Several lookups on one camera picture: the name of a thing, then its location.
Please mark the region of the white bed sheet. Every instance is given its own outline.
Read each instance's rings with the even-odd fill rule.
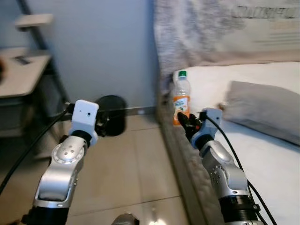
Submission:
[[[224,100],[232,80],[274,85],[300,93],[298,62],[190,67],[185,70],[191,84],[191,113],[216,107]],[[299,225],[299,147],[225,120],[221,127],[235,148],[247,178],[261,194],[277,224]],[[219,132],[216,139],[229,150]],[[271,224],[263,209],[262,216]]]

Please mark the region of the bed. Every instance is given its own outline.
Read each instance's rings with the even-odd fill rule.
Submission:
[[[205,107],[216,107],[224,100],[232,80],[270,84],[299,93],[299,69],[298,62],[186,68],[192,90],[191,113],[197,114]],[[170,97],[161,105],[159,116],[181,191],[186,197],[186,208],[192,208],[189,216],[191,220],[202,220],[203,224],[223,224],[218,200],[200,163],[199,152],[186,140],[183,129],[172,125],[172,115]],[[221,127],[236,149],[248,179],[263,196],[277,223],[299,224],[299,147],[226,120],[222,120]],[[216,140],[229,150],[219,132]],[[184,181],[187,177],[191,187]],[[196,204],[199,211],[189,204]]]
[[[299,14],[292,12],[299,12],[295,1],[156,0],[157,115],[191,225],[222,225],[224,220],[198,150],[172,124],[177,71],[187,71],[191,113],[216,107],[231,81],[299,94]],[[299,147],[226,120],[221,127],[277,224],[300,224]],[[220,133],[216,139],[229,150]],[[264,210],[261,214],[271,224]]]

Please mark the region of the gray pillow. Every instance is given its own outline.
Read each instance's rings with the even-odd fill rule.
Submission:
[[[300,145],[300,95],[276,86],[232,81],[224,119]]]

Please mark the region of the bottle label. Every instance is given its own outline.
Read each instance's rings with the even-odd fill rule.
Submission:
[[[181,112],[189,117],[189,96],[183,95],[183,96],[175,96],[173,98],[174,102],[174,116],[173,116],[173,124],[174,125],[180,125],[177,113]]]

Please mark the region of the shelf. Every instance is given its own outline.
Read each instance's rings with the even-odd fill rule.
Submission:
[[[15,57],[22,56],[29,64],[23,65]],[[21,97],[30,94],[40,80],[51,56],[47,51],[27,48],[0,50],[4,74],[0,82],[0,98]]]
[[[22,15],[16,20],[15,26],[18,29],[24,29],[29,27],[49,25],[52,21],[52,14]]]

